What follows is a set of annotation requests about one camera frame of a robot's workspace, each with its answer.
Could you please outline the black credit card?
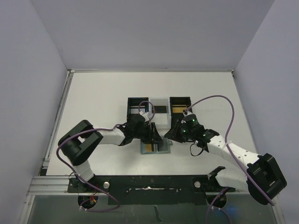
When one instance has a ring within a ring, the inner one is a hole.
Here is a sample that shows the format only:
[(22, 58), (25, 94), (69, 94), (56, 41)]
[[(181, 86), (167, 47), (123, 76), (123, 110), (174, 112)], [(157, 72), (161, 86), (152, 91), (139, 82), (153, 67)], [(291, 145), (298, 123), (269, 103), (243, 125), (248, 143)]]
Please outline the black credit card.
[(154, 112), (157, 113), (167, 113), (167, 106), (165, 105), (155, 105)]

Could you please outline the green card holder wallet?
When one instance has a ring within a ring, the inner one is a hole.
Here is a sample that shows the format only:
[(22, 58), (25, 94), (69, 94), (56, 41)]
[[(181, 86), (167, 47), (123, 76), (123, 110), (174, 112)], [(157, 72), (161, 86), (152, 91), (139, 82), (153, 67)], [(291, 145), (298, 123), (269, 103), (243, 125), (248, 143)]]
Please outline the green card holder wallet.
[(170, 154), (171, 153), (171, 146), (173, 142), (167, 138), (163, 138), (163, 143), (157, 145), (157, 149), (154, 152), (146, 153), (145, 152), (145, 144), (141, 142), (140, 144), (140, 151), (141, 154)]

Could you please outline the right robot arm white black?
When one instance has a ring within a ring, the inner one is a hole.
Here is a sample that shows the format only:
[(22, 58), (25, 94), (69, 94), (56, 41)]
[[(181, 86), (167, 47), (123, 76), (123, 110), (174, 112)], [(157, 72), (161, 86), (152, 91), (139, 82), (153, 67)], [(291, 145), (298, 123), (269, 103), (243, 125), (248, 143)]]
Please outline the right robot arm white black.
[(211, 178), (221, 187), (249, 192), (260, 204), (271, 203), (287, 186), (286, 179), (272, 155), (253, 153), (229, 142), (218, 132), (204, 128), (191, 112), (178, 119), (165, 137), (179, 143), (192, 142), (204, 151), (240, 168), (243, 174), (224, 168), (211, 175)]

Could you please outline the gold credit card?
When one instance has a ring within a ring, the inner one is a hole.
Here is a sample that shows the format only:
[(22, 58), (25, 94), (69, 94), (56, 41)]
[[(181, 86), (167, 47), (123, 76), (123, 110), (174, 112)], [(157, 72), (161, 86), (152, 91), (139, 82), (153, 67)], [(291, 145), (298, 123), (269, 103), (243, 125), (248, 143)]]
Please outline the gold credit card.
[(172, 113), (183, 113), (186, 108), (185, 105), (174, 105), (172, 107)]
[(145, 144), (145, 152), (151, 153), (155, 151), (155, 145), (154, 144)]

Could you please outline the black white sorting tray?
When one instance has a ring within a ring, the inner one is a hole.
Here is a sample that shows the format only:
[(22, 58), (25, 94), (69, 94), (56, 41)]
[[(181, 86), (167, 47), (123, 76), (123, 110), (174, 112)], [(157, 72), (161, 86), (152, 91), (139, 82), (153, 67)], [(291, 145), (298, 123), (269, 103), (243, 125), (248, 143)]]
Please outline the black white sorting tray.
[(169, 130), (178, 119), (184, 117), (183, 110), (191, 106), (190, 97), (128, 98), (127, 121), (141, 112), (153, 112), (152, 122), (158, 130)]

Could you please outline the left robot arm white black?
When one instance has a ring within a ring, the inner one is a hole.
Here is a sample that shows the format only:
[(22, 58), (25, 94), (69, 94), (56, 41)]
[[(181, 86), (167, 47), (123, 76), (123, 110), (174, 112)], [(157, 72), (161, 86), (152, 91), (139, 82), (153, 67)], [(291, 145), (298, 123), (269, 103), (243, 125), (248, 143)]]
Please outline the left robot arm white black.
[(163, 142), (154, 122), (150, 122), (148, 113), (136, 114), (127, 118), (124, 124), (113, 128), (95, 128), (88, 120), (80, 121), (58, 142), (57, 156), (62, 151), (70, 164), (75, 176), (81, 181), (89, 181), (94, 177), (88, 158), (98, 145), (124, 146), (134, 139), (140, 139), (143, 144), (160, 144)]

